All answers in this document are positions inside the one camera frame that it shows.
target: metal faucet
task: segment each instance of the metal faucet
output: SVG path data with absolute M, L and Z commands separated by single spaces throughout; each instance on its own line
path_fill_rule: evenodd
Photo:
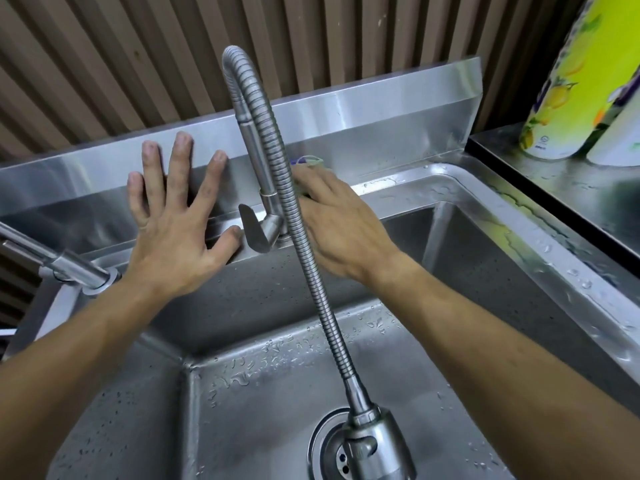
M 415 466 L 391 412 L 374 404 L 355 370 L 335 319 L 309 244 L 293 186 L 291 167 L 271 103 L 251 59 L 229 46 L 222 67 L 260 197 L 267 211 L 261 223 L 246 205 L 240 217 L 251 249 L 266 253 L 278 236 L 288 234 L 296 249 L 320 323 L 344 382 L 349 418 L 344 423 L 344 450 L 356 480 L 414 480 Z
M 103 269 L 69 250 L 55 252 L 2 222 L 0 236 L 6 239 L 5 248 L 38 264 L 42 277 L 52 275 L 62 282 L 78 283 L 85 295 L 100 294 L 120 278 L 116 268 Z

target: sink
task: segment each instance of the sink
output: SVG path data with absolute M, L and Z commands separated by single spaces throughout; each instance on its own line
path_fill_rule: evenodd
M 567 249 L 559 235 L 579 238 L 550 214 L 460 151 L 353 188 L 402 250 L 640 414 L 638 337 L 615 326 L 637 307 Z M 217 217 L 211 233 L 236 221 Z M 127 254 L 98 262 L 124 269 Z M 358 373 L 393 412 L 418 478 L 513 478 L 395 316 L 356 282 L 324 282 Z M 47 478 L 306 479 L 314 432 L 345 407 L 291 243 L 266 255 L 245 246 L 161 311 Z

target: drain strainer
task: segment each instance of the drain strainer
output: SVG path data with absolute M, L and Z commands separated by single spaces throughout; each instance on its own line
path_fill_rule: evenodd
M 308 451 L 312 480 L 351 480 L 347 456 L 342 449 L 342 425 L 349 410 L 341 408 L 325 416 L 311 436 Z

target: yellow bottle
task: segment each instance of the yellow bottle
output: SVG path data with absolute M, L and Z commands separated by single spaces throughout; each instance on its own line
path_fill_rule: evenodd
M 640 64 L 640 0 L 587 0 L 520 135 L 535 157 L 580 149 Z

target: ribbed metal hose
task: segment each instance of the ribbed metal hose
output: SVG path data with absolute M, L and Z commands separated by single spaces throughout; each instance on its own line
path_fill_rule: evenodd
M 251 59 L 244 50 L 233 45 L 227 47 L 222 55 L 222 66 L 236 114 L 239 109 L 242 111 L 248 107 L 256 125 L 269 162 L 273 182 L 280 196 L 289 234 L 300 259 L 311 296 L 316 304 L 324 334 L 329 341 L 329 347 L 342 379 L 345 382 L 351 382 L 356 378 L 356 371 L 338 327 L 338 322 L 329 305 L 324 282 L 318 271 L 316 259 L 302 222 L 300 206 L 293 188 L 291 168 L 285 154 L 280 130 L 271 109 L 271 103 L 256 76 Z

